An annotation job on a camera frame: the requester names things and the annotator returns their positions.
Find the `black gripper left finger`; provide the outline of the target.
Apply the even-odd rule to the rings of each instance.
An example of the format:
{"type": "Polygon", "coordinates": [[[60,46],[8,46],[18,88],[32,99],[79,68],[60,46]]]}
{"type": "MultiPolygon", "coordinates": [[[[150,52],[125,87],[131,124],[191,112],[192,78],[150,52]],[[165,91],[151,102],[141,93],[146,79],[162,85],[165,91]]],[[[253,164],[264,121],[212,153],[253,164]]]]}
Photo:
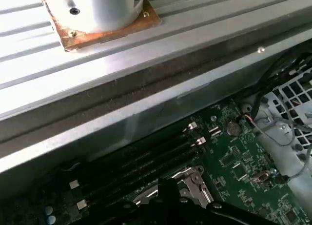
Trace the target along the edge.
{"type": "Polygon", "coordinates": [[[140,205],[134,202],[119,202],[106,209],[98,225],[167,225],[169,223],[169,181],[161,179],[157,195],[146,198],[140,205]]]}

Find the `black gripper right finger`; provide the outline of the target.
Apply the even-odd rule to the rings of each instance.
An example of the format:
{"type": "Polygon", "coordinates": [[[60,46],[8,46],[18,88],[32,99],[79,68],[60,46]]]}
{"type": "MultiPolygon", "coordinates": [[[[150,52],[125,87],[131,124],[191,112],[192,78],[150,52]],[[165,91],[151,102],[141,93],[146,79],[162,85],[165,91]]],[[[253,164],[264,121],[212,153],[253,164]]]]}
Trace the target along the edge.
{"type": "Polygon", "coordinates": [[[273,225],[272,221],[228,203],[212,202],[201,207],[182,197],[175,179],[168,180],[170,225],[273,225]]]}

